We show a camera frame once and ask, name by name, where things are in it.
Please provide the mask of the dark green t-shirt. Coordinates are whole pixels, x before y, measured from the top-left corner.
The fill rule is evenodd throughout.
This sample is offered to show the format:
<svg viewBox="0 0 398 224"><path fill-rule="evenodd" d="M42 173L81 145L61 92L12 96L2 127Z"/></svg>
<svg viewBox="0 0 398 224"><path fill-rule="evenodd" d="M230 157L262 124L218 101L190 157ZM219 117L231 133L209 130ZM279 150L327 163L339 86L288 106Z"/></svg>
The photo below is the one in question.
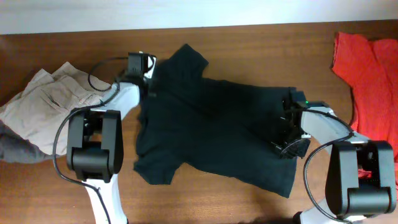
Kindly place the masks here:
<svg viewBox="0 0 398 224"><path fill-rule="evenodd" d="M297 163L275 145L292 132L282 104L290 88L212 80L207 65L187 44L158 64L141 103L134 170L164 185L187 163L289 197Z"/></svg>

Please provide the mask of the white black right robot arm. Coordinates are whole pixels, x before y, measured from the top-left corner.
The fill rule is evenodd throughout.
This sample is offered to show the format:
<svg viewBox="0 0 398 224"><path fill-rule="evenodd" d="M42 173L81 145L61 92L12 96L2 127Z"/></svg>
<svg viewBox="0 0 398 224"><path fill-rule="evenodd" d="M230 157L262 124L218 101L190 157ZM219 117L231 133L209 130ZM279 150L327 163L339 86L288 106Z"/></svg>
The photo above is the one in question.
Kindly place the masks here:
<svg viewBox="0 0 398 224"><path fill-rule="evenodd" d="M303 166L305 190L313 208L297 212L293 223L360 223L392 213L397 206L394 151L387 141L375 141L357 133L322 101L304 96L282 101L283 119L297 129L296 140L278 146L282 158L301 157L298 144L310 138L319 142ZM317 202L308 183L310 161L322 150L330 155L325 198Z"/></svg>

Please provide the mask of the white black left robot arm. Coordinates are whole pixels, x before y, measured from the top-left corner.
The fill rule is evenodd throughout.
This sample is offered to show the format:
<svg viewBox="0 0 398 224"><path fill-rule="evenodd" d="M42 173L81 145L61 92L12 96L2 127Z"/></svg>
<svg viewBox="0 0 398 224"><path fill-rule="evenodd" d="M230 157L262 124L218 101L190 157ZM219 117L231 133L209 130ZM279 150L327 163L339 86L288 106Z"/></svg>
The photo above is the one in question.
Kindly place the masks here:
<svg viewBox="0 0 398 224"><path fill-rule="evenodd" d="M119 194L123 165L122 120L144 97L155 70L155 55L129 53L100 102L74 109L67 118L67 166L88 192L96 223L127 223Z"/></svg>

